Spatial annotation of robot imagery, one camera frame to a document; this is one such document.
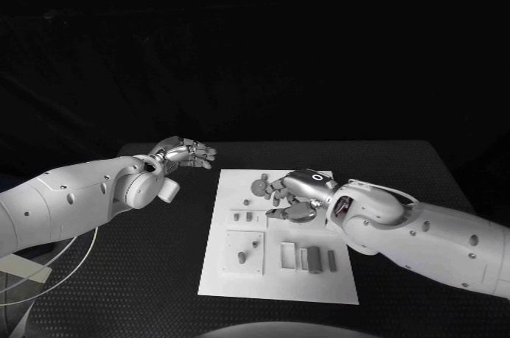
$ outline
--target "robotic hand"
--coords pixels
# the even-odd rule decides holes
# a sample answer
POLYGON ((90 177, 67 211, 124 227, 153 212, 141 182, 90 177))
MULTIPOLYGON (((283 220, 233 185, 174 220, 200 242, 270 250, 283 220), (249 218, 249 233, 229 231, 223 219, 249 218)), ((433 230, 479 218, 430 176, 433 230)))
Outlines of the robotic hand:
POLYGON ((510 299, 505 227, 421 203, 382 186, 356 180, 340 186, 309 169, 290 172, 257 195, 268 199, 271 194, 274 206, 284 197, 291 206, 268 210, 267 217, 309 222, 322 208, 326 229, 340 235, 355 251, 365 255, 381 252, 397 265, 431 280, 510 299), (388 192, 405 197, 410 204, 400 204, 388 192))
POLYGON ((164 176, 179 166, 209 169, 213 155, 202 143, 171 137, 148 155, 60 167, 0 193, 0 258, 83 234, 155 196, 170 202, 179 185, 164 176))

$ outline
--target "small gray object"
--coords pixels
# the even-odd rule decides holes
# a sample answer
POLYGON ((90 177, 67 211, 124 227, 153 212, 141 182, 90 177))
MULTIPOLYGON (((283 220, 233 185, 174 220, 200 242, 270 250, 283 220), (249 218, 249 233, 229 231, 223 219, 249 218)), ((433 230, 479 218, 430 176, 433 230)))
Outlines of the small gray object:
POLYGON ((244 264, 244 262, 246 261, 246 256, 244 255, 244 252, 239 252, 236 254, 236 258, 238 258, 239 264, 244 264))
POLYGON ((307 272, 310 274, 322 273, 320 249, 316 246, 307 248, 307 272))
POLYGON ((327 251, 329 270, 336 272, 335 251, 327 251))

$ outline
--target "white board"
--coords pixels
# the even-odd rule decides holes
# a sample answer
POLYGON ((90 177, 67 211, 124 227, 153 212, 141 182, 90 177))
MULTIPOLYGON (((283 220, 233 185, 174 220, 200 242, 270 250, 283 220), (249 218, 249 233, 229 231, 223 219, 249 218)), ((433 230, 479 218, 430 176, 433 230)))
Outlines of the white board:
MULTIPOLYGON (((271 200, 252 195, 249 186, 259 179, 262 173, 268 182, 283 177, 291 170, 222 170, 215 197, 209 238, 203 257, 202 277, 199 281, 199 295, 249 297, 259 299, 310 301, 320 303, 358 304, 355 283, 350 271, 346 245, 337 234, 324 227, 324 212, 306 224, 294 224, 280 219, 262 219, 261 212, 272 209, 271 200), (251 221, 245 221, 245 212, 251 212, 251 221), (228 252, 226 234, 232 231, 262 234, 261 252, 251 258, 249 266, 242 267, 235 257, 235 251, 228 252), (281 243, 294 244, 297 268, 281 271, 281 243), (322 274, 310 274, 300 268, 300 248, 316 246, 322 255, 322 274), (327 266, 327 251, 335 251, 336 272, 327 266), (262 261, 262 274, 255 273, 258 262, 262 261), (222 270, 225 260, 233 261, 231 266, 239 270, 222 270)), ((278 207, 285 208, 287 201, 281 200, 278 207)), ((249 240, 239 240, 235 246, 249 246, 249 240)))

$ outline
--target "black table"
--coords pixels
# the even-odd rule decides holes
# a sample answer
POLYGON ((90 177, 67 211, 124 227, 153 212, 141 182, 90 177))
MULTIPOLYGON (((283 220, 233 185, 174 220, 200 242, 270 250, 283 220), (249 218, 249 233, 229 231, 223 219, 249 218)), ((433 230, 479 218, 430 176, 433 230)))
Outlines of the black table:
MULTIPOLYGON (((119 155, 148 152, 128 144, 119 155)), ((508 337, 510 302, 428 281, 381 255, 349 250, 359 305, 197 296, 220 169, 330 170, 472 211, 436 151, 423 141, 210 143, 215 168, 180 168, 171 204, 155 200, 98 231, 90 257, 31 308, 27 337, 192 337, 257 321, 352 328, 381 337, 508 337)), ((47 286, 72 270, 90 233, 59 260, 47 286)))

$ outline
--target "gray cylinder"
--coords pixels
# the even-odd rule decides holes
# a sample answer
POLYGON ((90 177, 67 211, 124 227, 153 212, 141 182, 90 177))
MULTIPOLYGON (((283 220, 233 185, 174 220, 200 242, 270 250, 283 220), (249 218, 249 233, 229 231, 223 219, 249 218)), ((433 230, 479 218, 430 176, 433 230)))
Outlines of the gray cylinder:
POLYGON ((307 248, 307 272, 322 273, 320 249, 316 246, 307 248))

